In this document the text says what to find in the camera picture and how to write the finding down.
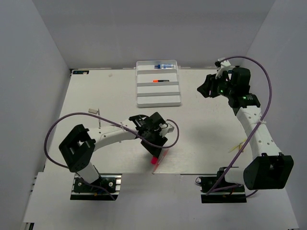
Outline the pink black highlighter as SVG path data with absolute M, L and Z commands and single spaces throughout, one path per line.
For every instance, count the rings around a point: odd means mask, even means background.
M 156 165 L 157 162 L 158 162 L 158 157 L 153 156 L 152 159 L 151 159 L 151 164 Z

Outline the clear blue-capped spray bottle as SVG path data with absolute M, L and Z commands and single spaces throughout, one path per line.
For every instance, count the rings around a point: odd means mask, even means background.
M 173 64 L 157 64 L 154 65 L 155 69 L 175 69 L 176 66 Z

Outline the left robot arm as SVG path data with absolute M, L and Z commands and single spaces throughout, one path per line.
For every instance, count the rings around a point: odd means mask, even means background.
M 168 124 L 158 112 L 151 116 L 135 115 L 116 125 L 88 129 L 82 124 L 76 125 L 60 143 L 59 150 L 72 173 L 77 173 L 85 181 L 90 191 L 101 187 L 99 172 L 90 162 L 94 151 L 117 142 L 134 140 L 138 136 L 143 139 L 142 146 L 152 154 L 156 162 L 161 148 L 167 142 L 167 133 L 174 127 Z

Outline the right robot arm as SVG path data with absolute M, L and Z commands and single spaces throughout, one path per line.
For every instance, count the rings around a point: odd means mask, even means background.
M 228 99 L 252 152 L 252 161 L 246 168 L 220 169 L 212 191 L 218 188 L 228 191 L 234 184 L 244 185 L 249 190 L 283 189 L 294 166 L 293 158 L 282 153 L 262 120 L 260 102 L 249 91 L 250 77 L 249 69 L 234 68 L 232 74 L 223 71 L 207 75 L 197 88 L 205 98 L 224 96 Z

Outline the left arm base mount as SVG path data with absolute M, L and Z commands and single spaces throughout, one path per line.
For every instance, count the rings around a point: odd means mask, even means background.
M 100 174 L 100 180 L 89 186 L 75 174 L 70 200 L 115 201 L 120 192 L 121 175 Z

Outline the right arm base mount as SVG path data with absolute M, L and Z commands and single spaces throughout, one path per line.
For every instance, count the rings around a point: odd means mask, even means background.
M 209 190 L 221 177 L 224 170 L 225 167 L 220 168 L 216 176 L 198 176 L 196 178 L 195 183 L 201 187 L 202 204 L 230 204 L 247 202 L 244 186 L 238 186 L 235 183 L 226 182 L 225 179 L 222 179 L 213 192 L 206 195 L 206 193 L 209 192 Z

